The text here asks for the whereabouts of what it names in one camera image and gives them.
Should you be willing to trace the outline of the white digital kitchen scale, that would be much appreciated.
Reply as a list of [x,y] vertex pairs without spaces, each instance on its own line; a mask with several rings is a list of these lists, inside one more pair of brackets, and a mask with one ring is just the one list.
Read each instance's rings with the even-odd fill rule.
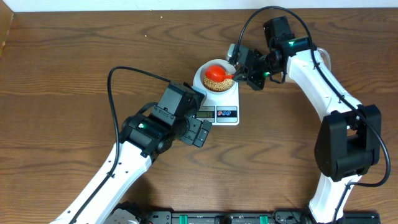
[[223,68],[226,73],[233,74],[236,70],[226,60],[214,59],[202,65],[193,79],[193,86],[206,92],[205,101],[196,114],[196,118],[209,121],[215,126],[235,126],[239,124],[239,85],[232,81],[226,91],[211,91],[205,86],[205,72],[211,65]]

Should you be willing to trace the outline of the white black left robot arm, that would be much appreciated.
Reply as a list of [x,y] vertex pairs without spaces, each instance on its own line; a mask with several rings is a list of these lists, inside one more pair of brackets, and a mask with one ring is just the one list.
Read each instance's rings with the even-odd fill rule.
[[211,123],[196,119],[200,108],[193,103],[178,114],[151,102],[128,117],[105,163],[54,223],[106,223],[130,186],[174,140],[202,147]]

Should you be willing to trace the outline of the red plastic measuring scoop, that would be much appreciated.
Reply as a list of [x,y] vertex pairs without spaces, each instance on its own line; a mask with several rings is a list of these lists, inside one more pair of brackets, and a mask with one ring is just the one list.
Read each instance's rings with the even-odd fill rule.
[[214,82],[223,82],[227,79],[233,79],[234,75],[229,74],[223,67],[219,65],[210,65],[206,71],[205,76],[207,79]]

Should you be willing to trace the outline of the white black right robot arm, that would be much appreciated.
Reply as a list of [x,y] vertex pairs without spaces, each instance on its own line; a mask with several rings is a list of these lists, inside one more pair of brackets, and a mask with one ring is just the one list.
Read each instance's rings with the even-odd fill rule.
[[321,176],[308,204],[313,223],[343,219],[343,207],[354,185],[379,161],[381,113],[350,95],[325,65],[307,35],[297,38],[285,16],[263,25],[269,53],[240,43],[229,47],[227,60],[237,69],[234,80],[262,90],[265,80],[281,73],[305,93],[321,123],[314,154]]

